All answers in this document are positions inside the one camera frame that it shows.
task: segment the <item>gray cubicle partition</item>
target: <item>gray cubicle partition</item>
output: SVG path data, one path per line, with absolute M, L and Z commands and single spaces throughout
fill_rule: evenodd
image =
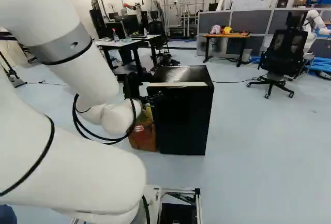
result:
M 230 11 L 208 12 L 199 18 L 198 33 L 208 33 L 215 25 L 227 26 L 230 21 Z
M 265 34 L 271 10 L 234 11 L 231 18 L 231 27 L 235 31 L 248 31 L 253 34 Z
M 210 32 L 213 25 L 230 25 L 235 31 L 250 31 L 251 38 L 247 40 L 247 49 L 253 49 L 253 55 L 260 54 L 260 48 L 272 37 L 276 29 L 285 29 L 286 18 L 289 11 L 303 12 L 311 8 L 272 8 L 247 11 L 226 10 L 220 12 L 200 12 L 197 35 L 197 55 L 205 55 L 206 39 L 202 35 Z M 323 14 L 328 8 L 314 8 Z M 215 57 L 235 57 L 239 54 L 238 40 L 228 39 L 226 51 L 222 50 L 220 39 L 214 39 L 209 44 L 209 52 Z M 316 56 L 331 57 L 331 50 L 327 48 L 328 43 L 325 38 L 317 38 L 311 51 Z
M 289 11 L 299 14 L 307 11 L 306 9 L 275 9 L 273 13 L 273 18 L 268 30 L 268 34 L 274 34 L 277 29 L 286 29 L 287 26 L 285 24 L 286 18 L 288 16 Z

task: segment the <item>blue jeans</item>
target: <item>blue jeans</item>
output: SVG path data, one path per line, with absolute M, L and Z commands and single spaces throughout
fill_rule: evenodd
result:
M 8 205 L 0 205 L 0 223 L 17 224 L 17 218 L 14 210 Z

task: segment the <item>computer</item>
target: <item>computer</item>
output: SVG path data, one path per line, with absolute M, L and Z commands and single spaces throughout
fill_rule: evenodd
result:
M 136 14 L 130 14 L 128 16 L 123 16 L 122 18 L 124 28 L 127 34 L 131 35 L 135 32 L 140 32 L 140 26 L 138 23 L 138 18 Z
M 123 26 L 120 22 L 106 23 L 106 29 L 107 29 L 107 33 L 109 34 L 108 36 L 110 38 L 113 38 L 113 29 L 115 29 L 116 35 L 120 39 L 125 39 L 125 33 L 124 33 L 124 30 L 123 30 Z
M 108 13 L 109 19 L 114 20 L 115 16 L 118 16 L 118 12 Z

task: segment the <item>gray ring band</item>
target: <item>gray ring band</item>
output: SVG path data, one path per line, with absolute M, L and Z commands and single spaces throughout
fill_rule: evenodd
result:
M 80 23 L 74 30 L 58 39 L 39 46 L 27 47 L 43 64 L 54 64 L 74 57 L 90 45 L 91 37 Z

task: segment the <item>black cable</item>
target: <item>black cable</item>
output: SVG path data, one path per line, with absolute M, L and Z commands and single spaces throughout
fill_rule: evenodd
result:
M 258 77 L 253 77 L 253 78 L 251 78 L 251 79 L 246 79 L 246 80 L 242 80 L 242 81 L 233 81 L 233 82 L 217 82 L 217 81 L 213 81 L 212 80 L 212 82 L 214 82 L 214 83 L 243 83 L 243 82 L 247 82 L 247 81 L 251 81 L 251 80 L 253 80 L 253 81 L 258 81 L 259 80 L 259 78 Z
M 5 189 L 4 191 L 0 192 L 0 197 L 3 197 L 4 195 L 8 194 L 12 190 L 14 190 L 18 186 L 20 186 L 32 173 L 34 173 L 34 171 L 38 168 L 38 166 L 41 164 L 41 162 L 47 155 L 47 153 L 52 145 L 52 142 L 54 140 L 55 125 L 54 125 L 54 122 L 52 121 L 52 119 L 50 119 L 48 116 L 46 116 L 46 117 L 48 118 L 48 120 L 51 123 L 51 133 L 50 133 L 46 146 L 44 147 L 41 155 L 39 156 L 37 161 L 31 166 L 31 168 L 16 183 L 11 185 L 9 188 Z
M 134 103 L 133 103 L 133 99 L 131 98 L 131 92 L 130 92 L 130 87 L 126 87 L 128 90 L 129 90 L 129 97 L 130 97 L 130 102 L 131 102 L 131 106 L 132 106 L 132 111 L 133 111 L 133 122 L 131 124 L 131 126 L 129 127 L 127 133 L 121 137 L 121 138 L 105 138 L 105 137 L 102 137 L 102 136 L 99 136 L 93 132 L 91 132 L 90 130 L 88 130 L 82 123 L 81 121 L 78 119 L 78 116 L 77 116 L 77 113 L 76 113 L 76 102 L 78 100 L 78 97 L 79 95 L 76 94 L 75 97 L 74 97 L 74 100 L 73 100 L 73 104 L 72 104 L 72 119 L 73 119 L 73 123 L 74 123 L 74 126 L 75 128 L 77 129 L 77 131 L 79 132 L 79 134 L 81 136 L 83 136 L 84 138 L 87 138 L 90 140 L 90 138 L 88 138 L 83 132 L 82 130 L 80 129 L 80 127 L 86 131 L 89 135 L 97 138 L 97 139 L 100 139 L 100 140 L 105 140 L 105 141 L 113 141 L 113 142 L 110 142 L 110 143 L 103 143 L 105 145 L 114 145 L 114 144 L 117 144 L 118 142 L 120 142 L 121 140 L 125 139 L 126 137 L 128 137 L 134 130 L 134 126 L 136 124 L 136 120 L 137 120 L 137 112 L 136 112 L 136 108 L 134 106 Z
M 67 86 L 66 84 L 60 84 L 60 83 L 46 83 L 45 80 L 42 80 L 40 82 L 28 83 L 28 84 L 47 84 L 47 85 Z
M 146 213 L 146 224 L 151 224 L 151 217 L 149 216 L 147 200 L 144 195 L 142 198 L 143 198 L 143 203 L 144 203 L 144 208 L 145 208 L 145 213 Z

